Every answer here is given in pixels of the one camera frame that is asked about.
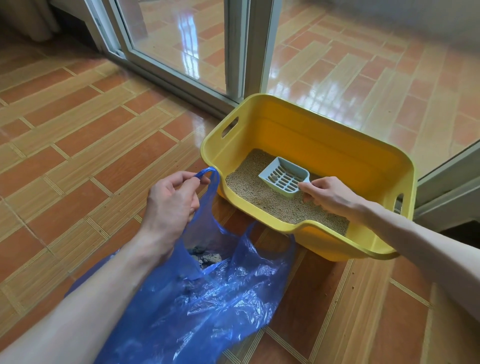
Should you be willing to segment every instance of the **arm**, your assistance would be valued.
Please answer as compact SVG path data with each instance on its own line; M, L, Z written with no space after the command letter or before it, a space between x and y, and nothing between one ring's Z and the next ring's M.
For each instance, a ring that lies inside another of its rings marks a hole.
M356 195L337 177L299 183L304 200L363 224L440 283L480 321L480 250L428 230Z
M195 189L200 180L193 175L177 172L157 182L150 189L136 236L6 348L0 364L92 363L143 280L170 257L175 241L199 207Z

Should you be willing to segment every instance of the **left hand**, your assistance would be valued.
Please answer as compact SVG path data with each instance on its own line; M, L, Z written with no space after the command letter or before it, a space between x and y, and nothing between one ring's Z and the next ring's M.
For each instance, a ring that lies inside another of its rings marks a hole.
M209 184L210 180L205 176L199 180L194 175L193 172L178 171L150 188L138 233L153 242L159 259L170 257L175 241L200 207L195 190L200 183Z

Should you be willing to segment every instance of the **blue plastic bag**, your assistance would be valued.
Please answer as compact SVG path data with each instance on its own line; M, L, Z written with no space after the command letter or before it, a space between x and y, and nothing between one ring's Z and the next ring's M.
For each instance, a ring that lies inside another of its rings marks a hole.
M249 239L253 224L238 237L212 215L219 174L175 245L135 294L95 360L96 364L215 363L221 353L266 326L284 293L294 256L294 239L284 253L257 252ZM223 260L201 269L185 248L204 246ZM114 256L78 279L67 295Z

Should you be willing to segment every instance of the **glass pane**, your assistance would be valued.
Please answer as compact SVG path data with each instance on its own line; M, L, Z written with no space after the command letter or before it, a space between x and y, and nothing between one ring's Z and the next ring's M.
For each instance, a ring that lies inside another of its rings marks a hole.
M284 0L267 92L398 146L421 177L480 138L480 57L361 10Z
M117 0L133 48L225 93L223 0Z

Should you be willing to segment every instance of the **curtain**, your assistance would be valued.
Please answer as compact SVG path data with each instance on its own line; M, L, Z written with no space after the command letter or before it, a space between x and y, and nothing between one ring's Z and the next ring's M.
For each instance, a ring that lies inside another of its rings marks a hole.
M0 17L36 42L51 39L60 32L47 0L0 0Z

